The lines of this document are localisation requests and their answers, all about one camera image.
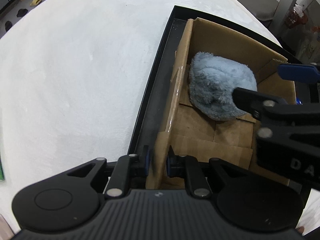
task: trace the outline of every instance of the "floor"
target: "floor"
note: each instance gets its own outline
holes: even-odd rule
[[[5,35],[6,31],[4,28],[4,24],[6,21],[12,22],[13,25],[15,25],[21,18],[17,18],[17,12],[21,8],[26,8],[29,11],[32,10],[34,7],[30,6],[30,3],[33,0],[20,0],[7,14],[0,15],[0,39],[3,35]]]

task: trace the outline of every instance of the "white tablecloth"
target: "white tablecloth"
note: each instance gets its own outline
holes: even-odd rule
[[[127,153],[174,5],[277,43],[236,0],[46,0],[0,39],[0,213],[14,231],[11,201],[21,188]]]

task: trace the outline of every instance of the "gray fluffy plush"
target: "gray fluffy plush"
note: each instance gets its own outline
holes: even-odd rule
[[[189,83],[191,103],[218,121],[227,121],[246,113],[233,103],[234,88],[257,91],[257,82],[250,68],[208,52],[198,52],[192,59]]]

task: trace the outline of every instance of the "open cardboard box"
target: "open cardboard box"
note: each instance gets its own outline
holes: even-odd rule
[[[146,188],[183,188],[183,179],[168,178],[165,163],[169,146],[176,155],[191,155],[201,162],[217,157],[261,176],[288,184],[288,179],[256,164],[255,133],[260,122],[246,114],[218,122],[197,110],[189,101],[188,72],[199,52],[211,52],[246,64],[254,73],[258,91],[295,104],[292,81],[282,80],[277,66],[287,59],[248,36],[214,22],[188,20],[176,51],[162,125],[154,146]]]

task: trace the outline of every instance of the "white lettering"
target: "white lettering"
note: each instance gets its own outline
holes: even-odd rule
[[[296,158],[292,158],[290,167],[295,169],[295,170],[299,170],[301,168],[301,161],[299,161]]]
[[[315,168],[313,167],[313,165],[309,165],[309,167],[306,168],[304,173],[305,174],[310,174],[312,177],[314,177],[315,176]]]

